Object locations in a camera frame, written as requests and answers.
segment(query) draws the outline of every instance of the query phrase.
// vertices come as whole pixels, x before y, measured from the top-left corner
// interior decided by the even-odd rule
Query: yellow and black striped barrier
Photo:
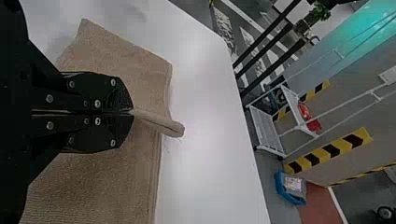
[[[338,181],[337,183],[332,184],[331,186],[332,186],[332,187],[338,186],[338,185],[344,184],[344,183],[346,183],[346,182],[349,182],[349,181],[351,181],[351,180],[354,180],[354,179],[357,179],[357,178],[361,178],[361,177],[370,175],[370,174],[375,173],[375,172],[378,172],[378,171],[385,170],[385,169],[387,169],[387,168],[389,168],[389,167],[391,167],[391,166],[395,166],[395,165],[396,165],[396,161],[394,161],[393,163],[390,163],[390,164],[388,164],[388,165],[385,165],[385,166],[377,167],[377,168],[375,168],[375,169],[373,169],[373,170],[371,170],[371,171],[367,171],[367,172],[364,172],[364,173],[359,174],[359,175],[354,175],[354,176],[352,176],[352,177],[350,177],[350,178],[347,178],[347,179],[345,179],[345,180]]]
[[[297,160],[285,164],[283,167],[286,173],[295,175],[318,164],[325,163],[334,157],[346,154],[356,147],[367,145],[372,141],[373,138],[370,137],[370,134],[367,133],[365,128],[361,127],[345,137],[336,139],[324,147],[319,147]]]
[[[330,81],[324,81],[323,83],[317,85],[314,90],[311,90],[300,97],[301,102],[307,102],[318,95],[320,92],[326,90],[330,86]],[[290,107],[288,105],[282,107],[279,111],[276,112],[273,116],[273,121],[277,121],[285,117],[290,112]]]

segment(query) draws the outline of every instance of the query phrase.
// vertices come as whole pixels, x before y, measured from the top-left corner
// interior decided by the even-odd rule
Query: red object
[[[305,120],[312,119],[311,113],[309,113],[308,107],[302,102],[298,103],[298,108],[300,110],[301,116]],[[311,122],[306,124],[306,127],[309,129],[311,132],[317,132],[322,129],[320,122],[317,119],[312,120]]]

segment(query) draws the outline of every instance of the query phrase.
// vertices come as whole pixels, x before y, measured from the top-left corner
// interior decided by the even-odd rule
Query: black metal pole
[[[244,98],[246,95],[248,95],[251,91],[253,91],[254,88],[256,88],[260,83],[268,76],[270,76],[282,63],[284,63],[291,55],[300,48],[302,48],[305,45],[305,40],[300,39],[291,47],[291,49],[288,50],[288,52],[284,53],[275,63],[273,63],[267,70],[265,70],[259,77],[254,79],[250,85],[248,85],[241,93],[241,98]]]
[[[272,39],[265,47],[256,55],[250,62],[248,62],[242,69],[236,74],[236,80],[238,80],[242,75],[246,73],[246,71],[253,66],[267,51],[273,47],[277,41],[279,41],[285,34],[287,34],[293,28],[292,24],[287,24],[280,32],[277,34],[274,39]]]
[[[276,18],[276,20],[270,24],[270,26],[265,29],[264,33],[262,33],[259,38],[257,38],[250,47],[242,53],[242,55],[233,63],[233,68],[237,67],[242,61],[246,59],[251,51],[253,51],[259,44],[280,24],[282,20],[286,18],[286,16],[301,2],[301,0],[294,0],[293,2],[286,7],[286,9]]]

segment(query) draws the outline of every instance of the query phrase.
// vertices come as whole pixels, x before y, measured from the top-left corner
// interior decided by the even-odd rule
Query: woven fabric mat
[[[171,64],[82,20],[76,39],[56,65],[61,71],[120,77],[138,119],[121,148],[60,154],[30,185],[21,223],[153,223],[160,133],[184,132],[167,107]]]

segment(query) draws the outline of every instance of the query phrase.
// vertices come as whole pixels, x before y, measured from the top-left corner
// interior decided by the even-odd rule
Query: white table
[[[30,38],[53,62],[87,18],[173,64],[171,113],[186,134],[163,139],[156,223],[270,223],[220,37],[166,0],[21,3]]]

